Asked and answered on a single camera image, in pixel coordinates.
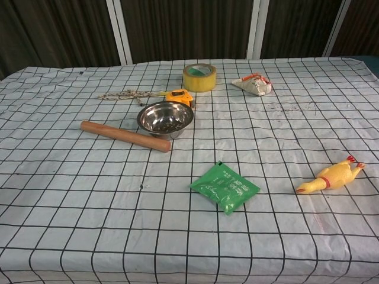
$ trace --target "dark curtain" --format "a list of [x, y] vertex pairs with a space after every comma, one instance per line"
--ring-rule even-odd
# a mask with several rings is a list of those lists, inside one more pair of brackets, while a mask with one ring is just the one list
[[270, 0], [261, 58], [322, 56], [342, 0]]
[[105, 0], [1, 0], [0, 79], [27, 66], [119, 65]]
[[331, 55], [379, 56], [379, 1], [351, 1]]
[[133, 62], [245, 58], [253, 0], [121, 0]]

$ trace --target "metal bowl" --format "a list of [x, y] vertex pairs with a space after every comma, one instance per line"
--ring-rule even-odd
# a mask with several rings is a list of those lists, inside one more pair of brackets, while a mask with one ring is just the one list
[[141, 110], [137, 123], [152, 136], [170, 140], [182, 134], [193, 119], [194, 112], [188, 105], [162, 101]]

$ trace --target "yellow tape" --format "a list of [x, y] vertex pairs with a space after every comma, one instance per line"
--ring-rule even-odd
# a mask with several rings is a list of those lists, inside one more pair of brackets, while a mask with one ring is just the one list
[[184, 88], [191, 92], [208, 92], [216, 85], [216, 68], [209, 64], [192, 64], [183, 70]]

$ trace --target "black grid line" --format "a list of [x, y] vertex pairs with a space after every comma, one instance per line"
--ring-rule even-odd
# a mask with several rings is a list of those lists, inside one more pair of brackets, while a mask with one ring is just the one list
[[[140, 132], [140, 106], [97, 96], [180, 88], [183, 67], [196, 62], [215, 65], [217, 85], [194, 94], [194, 121], [170, 153], [78, 131], [82, 120], [92, 120]], [[255, 72], [273, 82], [271, 94], [257, 98], [230, 84]], [[21, 273], [29, 273], [28, 282], [49, 283], [49, 271], [71, 283], [314, 283], [321, 276], [325, 283], [372, 282], [379, 264], [378, 87], [364, 64], [336, 58], [26, 68], [10, 76], [0, 83], [1, 276], [9, 283], [23, 283]], [[296, 185], [348, 154], [367, 165], [354, 183], [294, 196]], [[261, 187], [229, 218], [188, 187], [218, 160]], [[181, 216], [188, 219], [175, 223]], [[25, 232], [33, 233], [21, 242]], [[62, 232], [53, 245], [51, 232]], [[86, 243], [74, 246], [79, 237]], [[237, 249], [228, 250], [238, 238]], [[328, 253], [320, 245], [326, 241], [343, 249]], [[205, 249], [194, 250], [194, 242]], [[271, 250], [262, 250], [266, 242]], [[308, 253], [313, 246], [316, 254]], [[12, 253], [22, 261], [27, 251], [29, 270], [6, 265]], [[51, 253], [55, 268], [43, 269]], [[85, 271], [68, 257], [82, 259]], [[339, 265], [333, 273], [332, 263]], [[103, 271], [114, 265], [117, 272]], [[367, 274], [355, 276], [358, 268]]]

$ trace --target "bowl rim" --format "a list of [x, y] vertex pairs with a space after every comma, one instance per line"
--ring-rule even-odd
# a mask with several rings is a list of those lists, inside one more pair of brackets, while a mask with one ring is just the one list
[[[150, 130], [150, 129], [147, 129], [145, 126], [142, 125], [141, 123], [141, 116], [142, 114], [148, 109], [148, 108], [151, 108], [155, 105], [159, 105], [159, 104], [180, 104], [182, 105], [184, 108], [186, 108], [187, 110], [189, 110], [189, 114], [190, 114], [190, 120], [184, 124], [180, 129], [176, 129], [176, 130], [172, 130], [172, 131], [169, 131], [169, 132], [165, 132], [165, 131], [153, 131], [153, 130]], [[151, 133], [151, 134], [171, 134], [171, 133], [175, 133], [177, 131], [181, 131], [183, 130], [185, 127], [189, 126], [189, 124], [192, 122], [192, 120], [194, 120], [194, 111], [192, 110], [192, 108], [190, 108], [188, 105], [186, 104], [183, 104], [182, 102], [175, 102], [175, 101], [160, 101], [160, 102], [154, 102], [150, 105], [146, 105], [143, 109], [141, 109], [141, 111], [138, 113], [137, 115], [137, 124], [139, 127], [141, 127], [143, 130], [145, 130], [146, 132], [148, 133]]]

